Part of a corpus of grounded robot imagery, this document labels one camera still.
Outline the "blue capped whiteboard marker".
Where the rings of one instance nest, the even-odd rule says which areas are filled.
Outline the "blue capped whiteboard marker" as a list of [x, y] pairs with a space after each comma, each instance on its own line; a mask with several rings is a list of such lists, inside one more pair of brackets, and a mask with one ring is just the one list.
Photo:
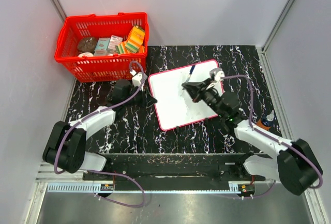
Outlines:
[[[192, 73], [193, 73], [194, 69], [195, 69], [195, 65], [192, 65], [191, 68], [190, 68], [190, 71], [189, 71], [189, 73], [188, 73], [188, 75], [187, 75], [187, 77], [186, 77], [186, 79], [185, 79], [185, 81], [184, 81], [184, 83], [182, 83], [182, 84], [185, 84], [185, 83], [188, 83], [188, 82], [189, 82], [189, 80], [190, 80], [190, 78], [191, 78], [191, 76], [192, 76]], [[181, 91], [181, 93], [180, 93], [180, 96], [182, 96], [183, 93], [184, 93], [184, 87], [182, 86], [182, 91]]]

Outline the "pink framed whiteboard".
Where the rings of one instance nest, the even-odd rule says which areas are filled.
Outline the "pink framed whiteboard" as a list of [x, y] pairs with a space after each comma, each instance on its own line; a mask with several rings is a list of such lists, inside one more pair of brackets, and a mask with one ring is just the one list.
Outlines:
[[194, 103], [183, 90], [191, 65], [152, 74], [148, 78], [151, 95], [157, 100], [156, 114], [161, 130], [168, 131], [216, 117], [202, 100]]

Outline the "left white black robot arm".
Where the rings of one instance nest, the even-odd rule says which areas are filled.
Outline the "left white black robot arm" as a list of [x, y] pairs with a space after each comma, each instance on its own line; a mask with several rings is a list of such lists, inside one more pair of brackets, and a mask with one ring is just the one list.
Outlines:
[[157, 100], [140, 83], [119, 80], [107, 97], [107, 103], [76, 121], [54, 124], [42, 159], [53, 165], [56, 174], [93, 171], [100, 180], [111, 177], [112, 168], [107, 159], [86, 151], [86, 141], [101, 129], [115, 123], [124, 114], [124, 108], [148, 108]]

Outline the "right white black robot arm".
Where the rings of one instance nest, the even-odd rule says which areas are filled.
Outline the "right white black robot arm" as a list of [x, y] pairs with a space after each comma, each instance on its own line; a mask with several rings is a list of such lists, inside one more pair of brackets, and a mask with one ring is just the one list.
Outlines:
[[242, 115], [237, 95], [234, 92], [219, 94], [211, 78], [185, 82], [182, 87], [193, 102], [203, 101], [220, 117], [222, 133], [249, 143], [268, 155], [266, 158], [248, 156], [235, 168], [238, 179], [246, 181], [253, 175], [270, 178], [297, 196], [308, 188], [323, 185], [323, 170], [305, 140], [291, 141], [253, 124], [251, 118]]

